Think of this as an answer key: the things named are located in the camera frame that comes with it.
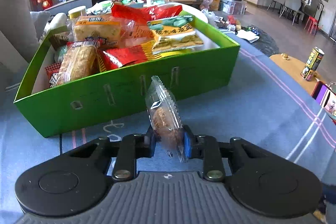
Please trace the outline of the blue striped tablecloth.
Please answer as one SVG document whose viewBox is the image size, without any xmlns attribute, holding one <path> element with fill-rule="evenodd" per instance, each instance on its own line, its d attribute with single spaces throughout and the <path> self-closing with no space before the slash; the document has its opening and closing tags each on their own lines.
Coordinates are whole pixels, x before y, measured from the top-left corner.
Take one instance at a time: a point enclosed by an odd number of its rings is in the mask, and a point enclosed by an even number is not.
<svg viewBox="0 0 336 224">
<path fill-rule="evenodd" d="M 240 45 L 227 86 L 178 102 L 183 122 L 193 133 L 220 141 L 243 138 L 334 184 L 335 126 L 325 111 L 272 60 L 246 42 Z M 138 113 L 45 139 L 6 102 L 1 110 L 1 223 L 46 222 L 24 215 L 15 198 L 15 181 L 25 170 L 97 136 L 117 141 L 148 125 L 147 115 Z M 65 223 L 272 223 L 201 180 L 199 160 L 182 164 L 157 148 L 152 159 L 138 165 L 139 180 L 117 189 L 117 200 L 105 200 L 101 208 Z"/>
</svg>

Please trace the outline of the long bread packet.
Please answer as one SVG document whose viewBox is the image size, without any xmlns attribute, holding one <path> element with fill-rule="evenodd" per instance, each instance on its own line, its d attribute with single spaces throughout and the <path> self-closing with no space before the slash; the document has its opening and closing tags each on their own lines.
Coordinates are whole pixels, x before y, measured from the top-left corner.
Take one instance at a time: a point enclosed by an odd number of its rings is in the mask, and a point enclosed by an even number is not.
<svg viewBox="0 0 336 224">
<path fill-rule="evenodd" d="M 90 76 L 99 46 L 98 40 L 71 43 L 59 69 L 56 86 Z"/>
</svg>

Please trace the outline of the grey sofa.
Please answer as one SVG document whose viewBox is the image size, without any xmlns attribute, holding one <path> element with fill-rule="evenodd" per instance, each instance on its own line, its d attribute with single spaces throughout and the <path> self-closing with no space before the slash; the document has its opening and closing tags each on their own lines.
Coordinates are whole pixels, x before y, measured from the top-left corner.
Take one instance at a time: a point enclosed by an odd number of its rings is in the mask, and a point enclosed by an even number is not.
<svg viewBox="0 0 336 224">
<path fill-rule="evenodd" d="M 28 64 L 44 34 L 66 25 L 65 13 L 30 11 L 27 0 L 1 0 L 1 64 L 17 72 Z"/>
</svg>

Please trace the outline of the yellow green snack bag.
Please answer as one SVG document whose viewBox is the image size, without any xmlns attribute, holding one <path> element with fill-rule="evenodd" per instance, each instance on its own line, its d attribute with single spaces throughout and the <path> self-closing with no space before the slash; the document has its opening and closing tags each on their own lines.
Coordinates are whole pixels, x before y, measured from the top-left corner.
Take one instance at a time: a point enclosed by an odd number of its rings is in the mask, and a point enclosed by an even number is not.
<svg viewBox="0 0 336 224">
<path fill-rule="evenodd" d="M 153 33 L 154 42 L 151 48 L 153 54 L 188 50 L 204 45 L 192 23 L 192 15 L 180 15 L 147 22 Z"/>
</svg>

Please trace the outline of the white oval coffee table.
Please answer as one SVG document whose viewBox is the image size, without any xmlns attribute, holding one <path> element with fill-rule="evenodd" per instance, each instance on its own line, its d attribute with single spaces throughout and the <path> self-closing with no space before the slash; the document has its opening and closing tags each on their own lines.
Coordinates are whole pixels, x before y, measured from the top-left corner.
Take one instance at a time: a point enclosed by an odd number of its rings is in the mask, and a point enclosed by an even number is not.
<svg viewBox="0 0 336 224">
<path fill-rule="evenodd" d="M 112 7 L 113 4 L 123 5 L 121 2 L 108 1 L 106 5 L 103 5 L 103 2 L 100 2 L 100 3 L 96 3 L 96 5 L 88 8 L 87 9 L 87 14 L 88 15 L 104 15 L 104 14 L 107 14 L 107 15 L 112 16 L 111 7 Z M 165 3 L 165 4 L 149 5 L 149 6 L 146 6 L 144 3 L 141 3 L 140 5 L 132 4 L 132 5 L 125 5 L 125 6 L 130 6 L 130 7 L 134 7 L 134 8 L 144 8 L 144 7 L 150 7 L 150 6 L 163 6 L 163 5 L 173 5 L 173 6 L 182 5 L 183 10 L 179 15 L 192 15 L 195 18 L 198 18 L 205 23 L 209 22 L 207 17 L 205 16 L 205 14 L 203 14 L 200 10 L 198 10 L 196 8 L 193 8 L 189 5 L 185 5 L 185 4 L 178 3 L 178 2 L 168 2 L 168 3 Z"/>
</svg>

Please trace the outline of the orange bread packet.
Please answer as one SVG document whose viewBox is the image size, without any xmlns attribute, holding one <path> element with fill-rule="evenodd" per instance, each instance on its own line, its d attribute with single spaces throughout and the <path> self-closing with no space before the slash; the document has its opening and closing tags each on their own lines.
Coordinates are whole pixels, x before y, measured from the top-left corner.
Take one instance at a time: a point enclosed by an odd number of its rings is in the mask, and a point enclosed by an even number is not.
<svg viewBox="0 0 336 224">
<path fill-rule="evenodd" d="M 76 42 L 98 42 L 99 48 L 125 48 L 135 21 L 111 15 L 79 16 L 72 24 Z"/>
</svg>

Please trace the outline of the yellow drink can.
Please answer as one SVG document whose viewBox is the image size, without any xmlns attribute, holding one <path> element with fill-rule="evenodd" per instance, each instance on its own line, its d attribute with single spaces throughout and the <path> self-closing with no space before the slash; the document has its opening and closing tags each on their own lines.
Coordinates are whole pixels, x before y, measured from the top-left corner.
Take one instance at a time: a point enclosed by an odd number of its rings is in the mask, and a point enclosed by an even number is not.
<svg viewBox="0 0 336 224">
<path fill-rule="evenodd" d="M 325 53 L 322 49 L 314 47 L 308 57 L 308 60 L 301 71 L 301 76 L 303 79 L 310 81 L 314 76 L 321 60 L 323 59 Z"/>
</svg>

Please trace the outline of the grey dining chair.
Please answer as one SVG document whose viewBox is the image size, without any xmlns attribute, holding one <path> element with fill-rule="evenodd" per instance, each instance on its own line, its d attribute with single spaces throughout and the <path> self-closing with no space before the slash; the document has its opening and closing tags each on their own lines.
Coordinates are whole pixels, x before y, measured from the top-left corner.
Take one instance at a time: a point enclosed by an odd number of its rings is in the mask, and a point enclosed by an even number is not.
<svg viewBox="0 0 336 224">
<path fill-rule="evenodd" d="M 280 5 L 279 17 L 282 17 L 284 12 L 287 12 L 288 15 L 293 15 L 292 24 L 294 24 L 296 21 L 299 22 L 299 18 L 301 14 L 303 14 L 301 11 L 301 0 L 272 0 L 268 6 L 268 10 L 271 6 L 273 6 L 274 9 L 277 3 Z"/>
</svg>

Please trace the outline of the green cardboard box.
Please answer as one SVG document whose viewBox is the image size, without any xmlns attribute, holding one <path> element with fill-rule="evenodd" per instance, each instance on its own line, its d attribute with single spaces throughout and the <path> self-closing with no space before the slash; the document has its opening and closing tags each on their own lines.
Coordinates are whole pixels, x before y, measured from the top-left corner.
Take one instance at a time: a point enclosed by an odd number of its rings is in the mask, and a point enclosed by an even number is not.
<svg viewBox="0 0 336 224">
<path fill-rule="evenodd" d="M 229 36 L 195 19 L 193 26 L 211 48 L 98 73 L 49 88 L 45 67 L 54 49 L 45 38 L 21 80 L 14 104 L 43 137 L 67 133 L 145 110 L 145 94 L 158 76 L 182 100 L 226 86 L 239 53 Z"/>
</svg>

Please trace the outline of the red stool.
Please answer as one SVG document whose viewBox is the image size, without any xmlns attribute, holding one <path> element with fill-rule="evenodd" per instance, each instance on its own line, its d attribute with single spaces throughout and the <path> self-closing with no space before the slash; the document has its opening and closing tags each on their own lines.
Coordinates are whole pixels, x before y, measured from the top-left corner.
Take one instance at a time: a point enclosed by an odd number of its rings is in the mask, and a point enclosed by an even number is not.
<svg viewBox="0 0 336 224">
<path fill-rule="evenodd" d="M 312 16 L 309 16 L 304 28 L 308 33 L 312 35 L 316 35 L 316 33 L 320 30 L 319 21 Z"/>
</svg>

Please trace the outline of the red snack bag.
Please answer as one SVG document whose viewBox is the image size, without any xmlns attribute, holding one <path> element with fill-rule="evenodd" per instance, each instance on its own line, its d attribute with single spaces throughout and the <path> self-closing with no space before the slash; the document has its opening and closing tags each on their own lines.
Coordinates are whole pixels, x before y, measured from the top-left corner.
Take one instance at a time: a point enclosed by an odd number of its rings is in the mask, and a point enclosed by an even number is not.
<svg viewBox="0 0 336 224">
<path fill-rule="evenodd" d="M 149 21 L 177 16 L 182 12 L 182 10 L 182 5 L 163 5 L 134 8 L 120 4 L 113 4 L 111 7 L 112 16 L 115 18 L 133 20 L 139 24 L 147 24 Z"/>
</svg>

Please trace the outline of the yellow canister white lid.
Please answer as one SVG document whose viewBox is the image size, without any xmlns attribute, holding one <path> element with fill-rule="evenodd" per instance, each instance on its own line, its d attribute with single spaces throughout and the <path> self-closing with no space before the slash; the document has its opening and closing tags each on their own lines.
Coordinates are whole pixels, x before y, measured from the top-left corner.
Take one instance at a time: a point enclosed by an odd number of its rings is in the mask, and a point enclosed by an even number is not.
<svg viewBox="0 0 336 224">
<path fill-rule="evenodd" d="M 87 9 L 86 6 L 78 6 L 73 9 L 70 9 L 68 11 L 68 16 L 70 19 L 76 19 L 79 16 L 86 16 L 87 15 Z"/>
</svg>

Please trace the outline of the dark round marble table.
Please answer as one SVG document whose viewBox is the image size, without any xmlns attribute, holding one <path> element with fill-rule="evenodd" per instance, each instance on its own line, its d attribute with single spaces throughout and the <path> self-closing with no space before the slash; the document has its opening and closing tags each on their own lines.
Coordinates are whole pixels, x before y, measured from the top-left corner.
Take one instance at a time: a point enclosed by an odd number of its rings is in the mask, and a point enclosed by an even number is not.
<svg viewBox="0 0 336 224">
<path fill-rule="evenodd" d="M 279 47 L 269 34 L 252 23 L 244 21 L 247 15 L 249 15 L 248 12 L 245 12 L 244 15 L 232 15 L 240 28 L 235 30 L 235 35 L 250 43 L 268 57 L 279 54 Z"/>
</svg>

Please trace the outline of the clear cookie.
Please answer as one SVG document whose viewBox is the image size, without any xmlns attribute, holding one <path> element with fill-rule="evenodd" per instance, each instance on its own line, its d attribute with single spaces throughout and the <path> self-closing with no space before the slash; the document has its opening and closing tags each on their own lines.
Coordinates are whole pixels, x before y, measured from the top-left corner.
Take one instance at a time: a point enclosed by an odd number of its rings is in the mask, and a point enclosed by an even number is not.
<svg viewBox="0 0 336 224">
<path fill-rule="evenodd" d="M 175 97 L 158 76 L 151 77 L 145 103 L 156 140 L 169 157 L 177 156 L 180 162 L 187 162 L 183 124 Z"/>
</svg>

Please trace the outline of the yellow wooden stool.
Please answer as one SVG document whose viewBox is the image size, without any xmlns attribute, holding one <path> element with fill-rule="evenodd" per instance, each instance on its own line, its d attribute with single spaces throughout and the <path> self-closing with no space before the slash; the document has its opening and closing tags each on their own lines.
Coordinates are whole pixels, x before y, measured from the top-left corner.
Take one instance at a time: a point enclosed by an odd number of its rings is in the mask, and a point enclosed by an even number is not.
<svg viewBox="0 0 336 224">
<path fill-rule="evenodd" d="M 285 53 L 272 55 L 269 58 L 298 82 L 310 95 L 313 94 L 318 81 L 326 82 L 318 72 L 314 73 L 310 81 L 305 80 L 301 76 L 305 63 Z"/>
</svg>

